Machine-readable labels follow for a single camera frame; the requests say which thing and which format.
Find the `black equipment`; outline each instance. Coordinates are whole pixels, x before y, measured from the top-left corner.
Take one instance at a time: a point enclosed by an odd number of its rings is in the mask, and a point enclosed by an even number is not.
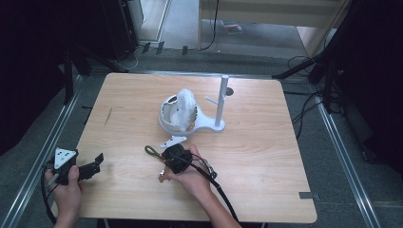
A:
[[[174,174],[184,171],[192,162],[192,154],[189,150],[184,150],[181,144],[166,148],[162,156],[165,158],[165,165],[172,169]]]
[[[41,177],[41,192],[42,192],[42,198],[47,208],[48,217],[53,222],[53,224],[56,223],[56,217],[50,210],[50,206],[48,204],[48,197],[50,196],[50,193],[55,188],[57,188],[57,186],[59,186],[59,184],[68,185],[68,172],[70,171],[71,166],[76,164],[77,156],[78,156],[78,150],[68,151],[57,148],[55,151],[55,155],[49,159],[46,165],[44,165]],[[104,161],[104,154],[101,153],[95,159],[94,162],[79,167],[80,176],[78,178],[78,181],[91,179],[95,174],[99,173],[101,171],[100,164],[103,161]],[[45,172],[48,170],[48,168],[52,168],[52,173],[54,174],[53,179],[50,180],[48,185],[51,186],[55,182],[56,186],[53,187],[53,189],[49,189],[49,192],[46,193]]]
[[[328,46],[312,60],[273,78],[285,79],[317,63],[309,82],[324,78],[323,104],[329,113],[338,85],[344,110],[368,162],[385,162],[403,178],[403,2],[353,0]]]

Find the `black stand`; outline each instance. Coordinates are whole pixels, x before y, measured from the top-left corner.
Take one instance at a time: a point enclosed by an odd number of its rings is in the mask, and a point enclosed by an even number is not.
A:
[[[64,68],[65,68],[65,86],[66,86],[66,95],[65,95],[64,105],[67,105],[69,103],[69,101],[71,100],[71,98],[74,94],[74,89],[73,89],[74,83],[73,83],[71,62],[76,66],[76,68],[80,72],[80,74],[83,74],[83,75],[89,75],[89,73],[91,71],[91,66],[89,65],[88,61],[86,60],[86,56],[93,58],[98,63],[111,69],[113,72],[119,72],[119,73],[128,72],[127,69],[121,69],[121,68],[113,65],[108,60],[98,56],[97,54],[93,53],[91,50],[89,50],[88,48],[83,47],[83,46],[78,46],[78,45],[68,46],[65,50],[64,56],[65,56]]]

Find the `wire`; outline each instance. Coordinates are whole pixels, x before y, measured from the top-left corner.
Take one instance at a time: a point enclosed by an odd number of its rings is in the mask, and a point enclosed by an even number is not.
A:
[[[183,158],[177,157],[177,156],[173,156],[173,155],[171,155],[171,156],[174,157],[174,158],[176,158],[176,159],[179,159],[179,160],[181,160],[181,161],[183,161],[183,162],[188,163],[190,166],[194,167],[200,174],[202,174],[208,181],[210,181],[210,182],[216,187],[216,189],[217,189],[217,191],[220,193],[222,199],[225,201],[225,203],[226,203],[226,205],[228,206],[228,209],[230,210],[231,215],[232,215],[232,217],[234,218],[234,220],[235,220],[237,223],[240,223],[240,221],[238,220],[237,214],[235,213],[234,208],[233,208],[232,205],[231,205],[231,202],[230,202],[229,199],[225,196],[225,193],[223,192],[221,186],[220,186],[215,180],[213,180],[213,179],[210,177],[210,175],[208,175],[204,170],[202,170],[200,167],[198,167],[197,165],[193,164],[192,162],[189,162],[189,161],[187,161],[187,160],[185,160],[185,159],[183,159]]]
[[[299,121],[299,128],[298,128],[298,132],[297,132],[297,139],[299,138],[299,136],[300,136],[300,134],[301,134],[301,132],[302,132],[302,118],[303,118],[303,116],[305,115],[305,113],[308,112],[308,111],[310,111],[310,110],[312,110],[312,109],[314,109],[314,108],[315,108],[316,106],[318,106],[319,104],[321,104],[321,102],[318,103],[318,104],[314,104],[314,105],[312,105],[311,107],[309,107],[308,109],[305,110],[305,106],[308,104],[308,102],[309,102],[314,96],[316,96],[316,95],[318,95],[318,94],[322,94],[322,91],[318,91],[318,92],[312,93],[312,94],[309,96],[309,98],[305,101],[305,103],[303,104],[301,112],[293,119],[293,124],[295,124],[297,121]]]
[[[305,63],[305,62],[308,62],[308,61],[311,61],[312,63],[314,63],[314,64],[316,64],[316,65],[318,65],[318,66],[323,66],[322,64],[315,62],[314,58],[309,58],[309,57],[306,57],[306,56],[303,56],[303,55],[298,55],[298,56],[294,56],[293,58],[291,58],[291,59],[288,60],[288,62],[287,62],[288,68],[291,69],[290,63],[291,63],[291,61],[293,61],[293,60],[296,59],[296,58],[303,58],[303,59],[304,59],[304,60],[302,60],[301,64],[302,64],[302,63]],[[309,76],[309,74],[311,73],[310,71],[306,70],[306,68],[304,68],[303,70],[304,70],[307,74],[300,74],[300,73],[298,73],[298,72],[296,72],[296,74],[299,75],[299,76]]]
[[[57,183],[56,186],[54,186],[54,187],[48,192],[47,200],[49,199],[49,197],[50,197],[51,193],[54,191],[54,189],[56,189],[58,186],[59,186],[59,183]]]
[[[47,196],[46,191],[45,191],[45,173],[46,173],[46,171],[47,171],[47,167],[45,166],[44,169],[43,169],[43,171],[42,171],[42,176],[41,176],[41,192],[42,192],[42,199],[44,200],[45,207],[46,207],[46,210],[47,210],[47,215],[48,215],[50,221],[51,221],[53,224],[56,224],[56,217],[53,215],[53,213],[52,213],[51,210],[50,210],[50,206],[49,206],[49,204],[48,204],[48,196]]]
[[[217,27],[217,15],[218,15],[218,12],[219,12],[219,3],[220,3],[220,0],[217,0],[216,12],[215,12],[215,15],[214,15],[213,39],[211,40],[210,44],[207,47],[203,47],[201,49],[190,48],[187,51],[194,51],[194,50],[196,50],[196,51],[205,51],[205,50],[209,49],[213,45],[214,41],[216,40],[216,34],[217,34],[216,33],[216,27]],[[150,47],[150,48],[151,49],[160,49],[159,47]],[[162,49],[163,50],[171,50],[171,51],[182,51],[182,49],[177,49],[177,48],[162,48]]]
[[[311,95],[312,93],[284,91],[284,94],[290,94],[290,95]]]
[[[208,175],[210,175],[210,177],[211,177],[211,172],[210,172],[210,169],[208,168],[207,162],[205,162],[205,160],[204,160],[202,157],[200,157],[199,155],[195,155],[195,154],[193,154],[193,153],[190,153],[190,154],[193,155],[193,156],[198,157],[198,158],[199,158],[199,161],[202,161],[202,162],[203,162],[204,166],[205,166],[205,167],[207,168],[207,170],[208,170]]]
[[[118,65],[119,67],[123,68],[123,69],[133,69],[133,68],[135,68],[135,67],[139,64],[139,59],[138,59],[137,56],[136,56],[136,52],[137,52],[139,49],[141,49],[141,48],[142,48],[142,46],[139,46],[139,47],[137,47],[137,48],[134,50],[134,52],[133,52],[134,58],[136,59],[136,64],[135,64],[134,66],[132,66],[132,67],[125,67],[125,66],[120,65],[116,60],[115,60],[115,64]]]
[[[212,45],[213,45],[213,43],[214,43],[214,41],[216,40],[216,27],[217,27],[217,14],[218,14],[218,12],[219,12],[219,2],[220,2],[220,0],[217,0],[217,4],[216,4],[216,14],[214,15],[214,29],[213,29],[213,39],[211,40],[211,42],[210,42],[210,45],[209,46],[207,46],[207,47],[204,47],[204,48],[202,48],[202,49],[198,49],[198,51],[204,51],[204,50],[207,50],[207,49],[209,49]]]
[[[208,11],[208,13],[209,13],[209,15],[210,15],[210,28],[211,28],[211,30],[214,32],[214,27],[213,27],[213,25],[212,25],[212,22],[213,22],[213,20],[211,19],[212,18],[212,15],[211,15],[211,8],[210,8],[210,0],[208,0],[207,1],[207,7],[209,8],[209,11]],[[216,25],[216,21],[217,21],[217,15],[214,17],[215,18],[215,23],[214,23],[214,26]],[[217,44],[217,43],[215,43],[215,47],[213,48],[213,49],[211,49],[211,50],[209,50],[209,52],[214,52],[217,48],[219,47],[219,45]]]
[[[157,158],[157,159],[160,159],[161,158],[161,155],[160,155],[160,153],[158,153],[152,146],[150,146],[150,145],[146,145],[145,147],[144,147],[144,150],[145,150],[145,153],[147,153],[148,155],[150,155],[150,156],[152,156],[152,157],[154,157],[154,158]]]

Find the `wooden table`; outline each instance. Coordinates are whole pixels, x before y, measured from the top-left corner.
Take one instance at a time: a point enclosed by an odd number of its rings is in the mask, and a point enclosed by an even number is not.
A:
[[[83,181],[81,217],[208,220],[177,182],[159,183],[164,165],[144,147],[162,153],[159,145],[170,138],[158,121],[165,98],[188,88],[201,110],[215,117],[216,106],[204,97],[217,99],[220,82],[214,77],[107,75],[77,147],[79,165],[105,156],[101,173]],[[225,101],[225,129],[200,130],[183,146],[196,144],[208,159],[240,221],[316,221],[313,200],[298,194],[310,188],[281,84],[230,78],[228,86],[234,94]]]

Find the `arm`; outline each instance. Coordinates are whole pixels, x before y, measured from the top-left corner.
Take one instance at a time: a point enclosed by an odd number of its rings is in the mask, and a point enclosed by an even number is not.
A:
[[[196,145],[190,147],[190,152],[198,156],[200,155]],[[198,161],[193,161],[193,163],[206,171],[206,168]],[[180,182],[183,188],[190,195],[196,198],[207,216],[210,218],[213,227],[240,227],[221,204],[217,196],[211,191],[210,182],[196,169],[188,167],[184,172],[176,175],[169,168],[166,169],[167,177]]]
[[[57,208],[59,209],[59,216],[54,227],[58,228],[72,228],[77,222],[78,215],[81,208],[81,189],[78,184],[79,169],[76,165],[71,166],[68,172],[68,185],[58,185],[52,192],[52,196],[56,201]],[[45,177],[50,181],[53,177],[49,169],[45,173]]]

